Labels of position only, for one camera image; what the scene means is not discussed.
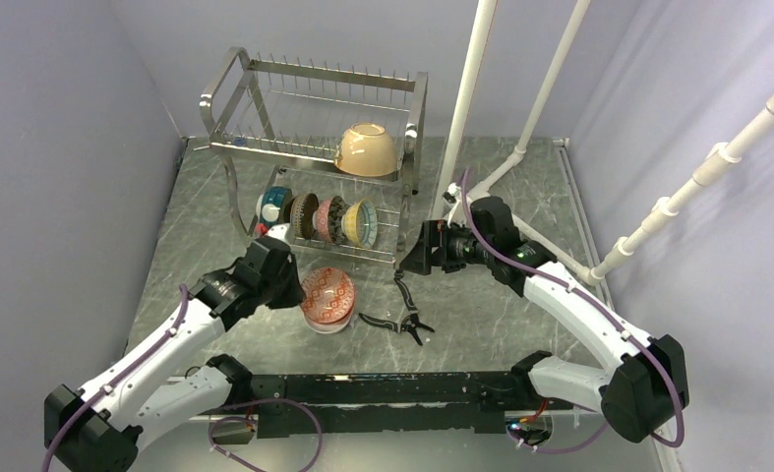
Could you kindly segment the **brown floral bowl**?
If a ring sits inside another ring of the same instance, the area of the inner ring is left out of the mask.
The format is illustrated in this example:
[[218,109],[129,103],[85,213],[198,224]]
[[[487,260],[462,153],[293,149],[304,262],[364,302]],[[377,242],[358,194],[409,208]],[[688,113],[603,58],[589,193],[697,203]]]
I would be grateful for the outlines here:
[[319,203],[313,222],[318,237],[327,243],[342,245],[347,242],[343,230],[342,218],[348,204],[341,196],[333,196]]

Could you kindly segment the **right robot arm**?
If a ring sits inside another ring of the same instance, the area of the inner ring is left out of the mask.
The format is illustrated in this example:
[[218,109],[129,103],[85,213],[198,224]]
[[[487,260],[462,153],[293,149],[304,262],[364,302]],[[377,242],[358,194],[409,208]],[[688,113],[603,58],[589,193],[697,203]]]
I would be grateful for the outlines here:
[[601,414],[619,436],[652,437],[669,447],[685,438],[689,404],[685,352],[671,335],[654,337],[580,286],[543,245],[520,236],[509,206],[498,197],[464,207],[466,220],[422,223],[415,246],[400,261],[406,272],[428,275],[483,266],[500,284],[539,306],[594,356],[595,368],[537,352],[513,368],[511,394],[534,408],[559,399]]

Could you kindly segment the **steel dish rack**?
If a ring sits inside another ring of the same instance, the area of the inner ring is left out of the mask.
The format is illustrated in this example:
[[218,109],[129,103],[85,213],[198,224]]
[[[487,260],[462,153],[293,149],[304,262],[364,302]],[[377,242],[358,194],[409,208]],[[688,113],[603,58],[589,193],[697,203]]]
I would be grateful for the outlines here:
[[[224,165],[230,217],[241,241],[250,242],[260,218],[242,217],[238,159],[272,165],[269,187],[288,186],[321,198],[339,195],[349,204],[372,199],[379,219],[372,248],[303,238],[295,244],[319,256],[398,266],[412,244],[428,89],[425,72],[401,76],[327,62],[253,58],[243,47],[228,48],[199,107],[208,147]],[[398,164],[386,176],[354,176],[333,163],[342,134],[362,122],[383,126],[394,141]]]

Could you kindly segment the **beige dark rimmed bowl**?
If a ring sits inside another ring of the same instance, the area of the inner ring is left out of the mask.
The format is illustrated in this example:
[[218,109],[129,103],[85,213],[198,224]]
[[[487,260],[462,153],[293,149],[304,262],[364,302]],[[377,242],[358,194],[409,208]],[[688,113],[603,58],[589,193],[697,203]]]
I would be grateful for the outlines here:
[[291,230],[296,238],[311,240],[314,237],[316,229],[313,219],[319,204],[314,193],[302,194],[293,199],[289,216]]

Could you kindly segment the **red patterned bowl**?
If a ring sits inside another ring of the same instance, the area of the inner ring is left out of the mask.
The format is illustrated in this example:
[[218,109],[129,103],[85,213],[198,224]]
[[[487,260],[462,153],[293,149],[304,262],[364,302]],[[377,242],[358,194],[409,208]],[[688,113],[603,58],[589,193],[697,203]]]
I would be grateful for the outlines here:
[[314,269],[302,280],[302,289],[306,298],[300,309],[310,329],[336,334],[350,324],[356,289],[345,271],[335,267]]

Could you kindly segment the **yellow teal patterned bowl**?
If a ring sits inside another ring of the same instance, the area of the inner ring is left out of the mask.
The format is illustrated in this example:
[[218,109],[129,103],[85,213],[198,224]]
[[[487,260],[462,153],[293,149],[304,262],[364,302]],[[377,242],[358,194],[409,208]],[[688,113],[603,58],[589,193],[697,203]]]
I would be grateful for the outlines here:
[[377,209],[363,199],[350,206],[342,217],[342,229],[348,242],[357,248],[372,249],[378,237]]

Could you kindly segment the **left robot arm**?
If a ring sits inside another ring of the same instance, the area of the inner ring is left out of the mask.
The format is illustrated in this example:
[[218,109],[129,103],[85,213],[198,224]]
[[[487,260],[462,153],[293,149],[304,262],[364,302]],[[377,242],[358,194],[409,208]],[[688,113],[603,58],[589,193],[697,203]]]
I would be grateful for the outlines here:
[[78,388],[61,384],[48,394],[41,470],[58,460],[71,471],[126,471],[190,417],[218,407],[244,410],[255,397],[252,374],[230,355],[210,358],[179,383],[168,379],[261,306],[293,308],[305,298],[295,256],[274,232],[180,293],[176,311],[129,354]]

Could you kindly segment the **teal white bowl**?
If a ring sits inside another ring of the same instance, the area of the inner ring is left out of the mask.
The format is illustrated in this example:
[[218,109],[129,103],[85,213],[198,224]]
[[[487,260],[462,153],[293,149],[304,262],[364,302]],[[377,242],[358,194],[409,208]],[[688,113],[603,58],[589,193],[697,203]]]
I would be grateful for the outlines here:
[[259,219],[259,222],[262,222],[265,220],[264,217],[260,216],[262,206],[264,206],[265,204],[273,204],[278,207],[284,207],[285,221],[290,222],[289,214],[290,214],[292,202],[293,202],[293,193],[290,188],[284,187],[284,186],[270,187],[268,190],[266,190],[263,193],[263,195],[259,198],[257,203],[257,217]]

